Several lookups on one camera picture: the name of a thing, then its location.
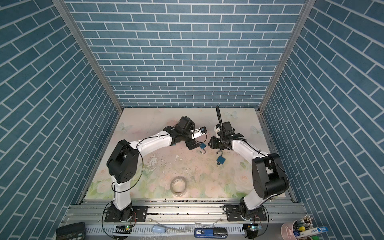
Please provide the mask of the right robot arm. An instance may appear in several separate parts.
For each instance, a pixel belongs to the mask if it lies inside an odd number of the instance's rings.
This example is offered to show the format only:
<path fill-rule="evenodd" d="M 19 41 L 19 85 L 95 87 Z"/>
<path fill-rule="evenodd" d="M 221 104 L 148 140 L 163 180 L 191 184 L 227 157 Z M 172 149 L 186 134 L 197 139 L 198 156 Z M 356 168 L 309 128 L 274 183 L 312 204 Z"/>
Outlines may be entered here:
<path fill-rule="evenodd" d="M 254 218 L 270 198 L 283 194 L 289 188 L 289 179 L 278 154 L 269 154 L 250 144 L 242 134 L 236 134 L 230 122 L 224 122 L 220 107 L 216 106 L 219 123 L 216 136 L 211 137 L 209 147 L 222 151 L 233 151 L 252 166 L 254 189 L 242 197 L 238 214 L 245 220 Z"/>

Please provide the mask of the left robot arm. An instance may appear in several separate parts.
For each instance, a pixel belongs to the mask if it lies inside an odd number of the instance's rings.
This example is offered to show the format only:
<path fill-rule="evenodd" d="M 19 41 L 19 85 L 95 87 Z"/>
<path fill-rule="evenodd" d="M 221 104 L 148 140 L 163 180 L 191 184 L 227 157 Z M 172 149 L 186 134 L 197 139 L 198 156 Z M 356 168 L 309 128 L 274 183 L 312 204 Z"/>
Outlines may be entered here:
<path fill-rule="evenodd" d="M 189 117 L 183 116 L 174 126 L 167 126 L 153 136 L 133 142 L 119 141 L 107 161 L 114 197 L 104 210 L 107 215 L 105 221 L 117 223 L 134 219 L 130 190 L 137 183 L 132 185 L 131 180 L 137 172 L 139 161 L 143 161 L 145 155 L 180 142 L 193 150 L 201 144 L 197 138 L 206 135 L 206 127 L 197 128 Z"/>

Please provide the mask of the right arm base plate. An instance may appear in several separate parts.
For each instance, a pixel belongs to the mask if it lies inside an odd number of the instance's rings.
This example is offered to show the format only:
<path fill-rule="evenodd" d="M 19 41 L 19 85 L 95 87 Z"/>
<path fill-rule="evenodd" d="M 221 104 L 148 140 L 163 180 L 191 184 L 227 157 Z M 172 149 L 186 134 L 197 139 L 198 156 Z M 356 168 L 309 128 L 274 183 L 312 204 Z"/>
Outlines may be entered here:
<path fill-rule="evenodd" d="M 254 210 L 249 210 L 245 204 L 239 205 L 223 205 L 222 209 L 227 217 L 228 222 L 239 221 L 266 221 L 267 211 L 263 206 Z"/>

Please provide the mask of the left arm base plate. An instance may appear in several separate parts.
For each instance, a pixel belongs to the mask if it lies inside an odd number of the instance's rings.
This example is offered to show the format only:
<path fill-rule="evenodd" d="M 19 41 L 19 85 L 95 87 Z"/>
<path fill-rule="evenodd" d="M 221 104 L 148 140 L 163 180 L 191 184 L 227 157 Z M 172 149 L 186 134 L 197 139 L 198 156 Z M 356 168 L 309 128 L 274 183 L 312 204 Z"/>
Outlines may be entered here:
<path fill-rule="evenodd" d="M 123 210 L 118 210 L 111 204 L 104 210 L 104 221 L 107 223 L 142 223 L 147 217 L 148 207 L 129 205 Z"/>

